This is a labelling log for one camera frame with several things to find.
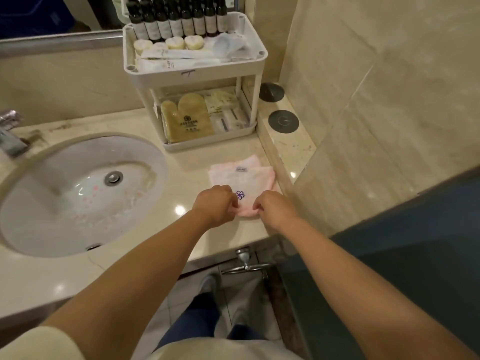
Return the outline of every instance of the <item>person's right arm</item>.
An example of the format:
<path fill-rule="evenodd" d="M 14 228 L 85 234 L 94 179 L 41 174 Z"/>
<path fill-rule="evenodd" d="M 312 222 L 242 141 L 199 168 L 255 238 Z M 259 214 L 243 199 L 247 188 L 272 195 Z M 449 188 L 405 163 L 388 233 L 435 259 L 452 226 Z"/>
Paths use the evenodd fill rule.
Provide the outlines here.
<path fill-rule="evenodd" d="M 367 358 L 478 359 L 387 280 L 300 218 L 285 196 L 265 191 L 253 208 L 295 246 Z"/>

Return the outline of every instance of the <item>person's left arm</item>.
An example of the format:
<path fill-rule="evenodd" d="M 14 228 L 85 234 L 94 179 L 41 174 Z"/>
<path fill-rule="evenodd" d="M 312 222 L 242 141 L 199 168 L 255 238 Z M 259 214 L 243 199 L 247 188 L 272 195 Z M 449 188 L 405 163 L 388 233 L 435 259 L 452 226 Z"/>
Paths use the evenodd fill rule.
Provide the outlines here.
<path fill-rule="evenodd" d="M 88 359 L 130 359 L 195 244 L 232 221 L 229 186 L 201 192 L 191 211 L 135 247 L 42 324 L 66 333 Z"/>

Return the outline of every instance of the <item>pink towel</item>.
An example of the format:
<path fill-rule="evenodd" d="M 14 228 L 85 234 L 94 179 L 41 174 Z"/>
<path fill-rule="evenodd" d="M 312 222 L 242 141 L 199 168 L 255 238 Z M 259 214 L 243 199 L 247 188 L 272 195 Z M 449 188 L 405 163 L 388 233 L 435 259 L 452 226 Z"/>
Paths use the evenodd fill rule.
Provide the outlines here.
<path fill-rule="evenodd" d="M 271 166 L 261 166 L 256 155 L 225 164 L 214 164 L 208 171 L 212 186 L 228 184 L 238 197 L 237 216 L 252 217 L 258 213 L 253 210 L 255 199 L 263 191 L 272 190 L 275 172 Z"/>

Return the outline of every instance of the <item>sink basin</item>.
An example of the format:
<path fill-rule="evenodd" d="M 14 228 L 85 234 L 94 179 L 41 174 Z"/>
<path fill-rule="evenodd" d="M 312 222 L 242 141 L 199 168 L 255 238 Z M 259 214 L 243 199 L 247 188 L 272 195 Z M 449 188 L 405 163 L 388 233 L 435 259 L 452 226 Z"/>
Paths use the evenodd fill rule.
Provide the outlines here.
<path fill-rule="evenodd" d="M 0 233 L 22 254 L 84 253 L 132 229 L 158 202 L 167 176 L 162 152 L 140 139 L 69 145 L 7 179 L 13 183 L 2 187 Z"/>

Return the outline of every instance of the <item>white sneaker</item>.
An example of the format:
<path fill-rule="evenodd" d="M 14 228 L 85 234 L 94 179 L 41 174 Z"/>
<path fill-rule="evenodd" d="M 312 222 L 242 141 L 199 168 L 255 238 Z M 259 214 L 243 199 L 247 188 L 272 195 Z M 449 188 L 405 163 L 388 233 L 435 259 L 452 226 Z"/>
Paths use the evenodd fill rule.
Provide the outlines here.
<path fill-rule="evenodd" d="M 246 309 L 242 307 L 237 308 L 235 314 L 232 317 L 232 327 L 235 325 L 250 326 L 248 312 Z"/>
<path fill-rule="evenodd" d="M 217 274 L 208 274 L 200 283 L 200 288 L 198 289 L 198 294 L 200 293 L 215 293 L 218 286 L 218 275 Z"/>

